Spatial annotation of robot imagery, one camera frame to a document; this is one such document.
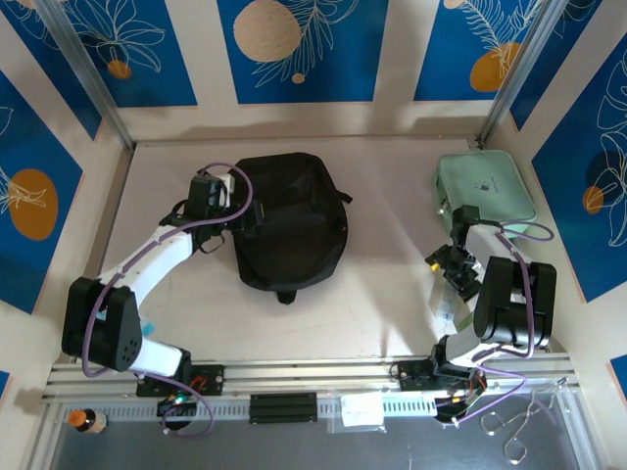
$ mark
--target mint green pouch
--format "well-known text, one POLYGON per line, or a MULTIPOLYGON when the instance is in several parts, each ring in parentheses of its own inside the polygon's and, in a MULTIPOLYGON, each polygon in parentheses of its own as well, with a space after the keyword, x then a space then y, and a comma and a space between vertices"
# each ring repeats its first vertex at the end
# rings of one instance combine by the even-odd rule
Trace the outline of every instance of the mint green pouch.
MULTIPOLYGON (((496 222, 536 218, 536 207, 506 152, 478 150, 445 155, 438 162, 432 183, 435 209, 449 232, 453 211, 463 205, 478 207, 481 218, 496 222)), ((527 225, 508 228, 523 233, 527 225)))

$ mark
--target orange bottle cap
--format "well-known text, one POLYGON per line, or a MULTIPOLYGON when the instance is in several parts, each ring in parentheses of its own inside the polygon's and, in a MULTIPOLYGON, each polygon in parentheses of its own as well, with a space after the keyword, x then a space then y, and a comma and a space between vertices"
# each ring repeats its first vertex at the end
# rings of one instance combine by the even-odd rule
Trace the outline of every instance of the orange bottle cap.
POLYGON ((87 421, 87 413, 85 413, 82 409, 75 409, 68 416, 68 423, 75 428, 82 426, 87 421))

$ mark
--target glass surface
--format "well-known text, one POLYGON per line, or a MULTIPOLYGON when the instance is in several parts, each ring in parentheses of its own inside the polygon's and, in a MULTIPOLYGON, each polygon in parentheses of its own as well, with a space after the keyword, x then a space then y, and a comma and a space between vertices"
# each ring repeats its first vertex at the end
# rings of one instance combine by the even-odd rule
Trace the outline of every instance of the glass surface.
MULTIPOLYGON (((518 438, 528 450, 515 468, 576 469, 575 453, 556 404, 549 395, 518 438)), ((525 411, 529 396, 497 405, 508 421, 525 411)), ((252 426, 218 421, 205 439, 181 440, 162 434, 159 424, 111 422, 101 435, 83 435, 63 425, 52 464, 55 470, 120 469, 500 469, 513 465, 504 445, 522 418, 488 436, 478 417, 459 429, 442 429, 433 418, 386 418, 387 433, 328 434, 326 420, 314 424, 252 426)), ((206 423, 195 423, 190 432, 206 423)))

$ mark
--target backpack strap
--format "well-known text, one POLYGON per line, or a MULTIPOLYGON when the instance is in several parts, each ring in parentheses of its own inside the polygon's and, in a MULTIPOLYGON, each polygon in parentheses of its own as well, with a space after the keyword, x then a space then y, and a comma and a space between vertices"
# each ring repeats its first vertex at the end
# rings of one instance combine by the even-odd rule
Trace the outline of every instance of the backpack strap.
POLYGON ((278 298, 279 302, 281 302, 285 306, 289 306, 296 299, 296 291, 277 292, 276 297, 278 298))
POLYGON ((353 201, 353 198, 342 191, 338 191, 337 195, 340 197, 343 203, 350 204, 353 201))

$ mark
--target brown bottle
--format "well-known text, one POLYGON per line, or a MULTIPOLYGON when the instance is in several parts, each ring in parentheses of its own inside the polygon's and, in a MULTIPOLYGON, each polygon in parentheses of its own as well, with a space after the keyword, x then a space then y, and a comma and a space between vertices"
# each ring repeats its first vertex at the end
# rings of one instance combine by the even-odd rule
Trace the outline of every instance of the brown bottle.
POLYGON ((98 434, 107 427, 107 416, 91 408, 75 409, 68 416, 68 423, 79 433, 98 434))

